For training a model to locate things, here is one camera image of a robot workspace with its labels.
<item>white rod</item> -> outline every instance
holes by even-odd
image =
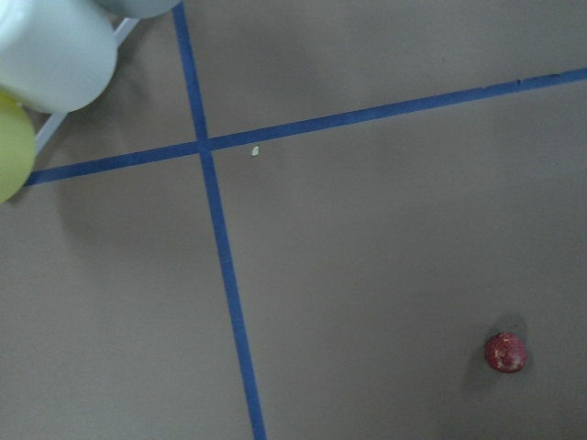
[[[116,38],[116,43],[118,47],[122,44],[122,42],[127,39],[132,29],[135,28],[137,23],[139,22],[138,18],[125,18],[122,22],[118,25],[116,30],[114,31],[114,36]],[[47,145],[47,142],[53,137],[61,122],[67,117],[67,113],[55,113],[49,116],[47,122],[43,124],[40,128],[37,136],[35,138],[37,143],[37,154],[39,154]]]

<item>yellow ball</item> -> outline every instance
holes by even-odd
[[[35,153],[35,130],[28,115],[0,92],[0,203],[27,181]]]

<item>white rounded object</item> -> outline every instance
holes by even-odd
[[[163,14],[180,0],[95,0],[106,11],[122,17],[147,18]]]
[[[0,0],[0,88],[47,113],[90,104],[116,67],[114,30],[91,0]]]

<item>small red sphere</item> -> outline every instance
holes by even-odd
[[[500,333],[485,344],[485,359],[492,369],[516,373],[528,361],[522,340],[513,333]]]

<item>blue tape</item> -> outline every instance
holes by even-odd
[[[198,138],[196,145],[202,163],[205,191],[208,197],[210,214],[212,216],[212,225],[214,228],[218,256],[220,258],[220,269],[227,296],[230,322],[232,324],[235,345],[237,347],[238,365],[240,367],[240,375],[249,409],[250,424],[255,440],[266,440],[267,435],[265,434],[265,423],[263,422],[263,414],[260,407],[259,392],[257,390],[257,381],[255,380],[255,371],[253,368],[252,356],[250,354],[245,318],[242,312],[240,296],[238,294],[237,275],[235,273],[230,242],[228,240],[228,231],[224,211],[222,209],[222,199],[220,197],[220,188],[216,176],[216,167],[212,153],[208,148],[209,139],[205,122],[204,103],[198,82],[195,58],[183,4],[179,4],[173,9],[173,18],[175,20],[177,40],[182,54],[183,74],[190,99],[192,119],[194,121],[195,133]]]
[[[396,104],[381,105],[338,115],[318,117],[280,126],[270,126],[233,135],[214,137],[210,139],[210,149],[228,149],[264,140],[286,138],[327,128],[348,126],[384,117],[405,115],[431,108],[462,104],[469,101],[477,101],[505,94],[515,94],[584,80],[587,80],[587,69],[579,69],[577,71],[565,71],[564,73],[539,76],[526,80],[504,82],[489,87],[428,96],[426,98],[403,101]]]
[[[28,177],[25,186],[37,185],[39,183],[62,181],[72,177],[85,176],[97,172],[117,170],[120,168],[134,167],[145,163],[159,162],[189,156],[197,153],[196,142],[171,145],[169,147],[148,149],[136,153],[121,154],[98,160],[64,165],[48,170],[33,171]]]

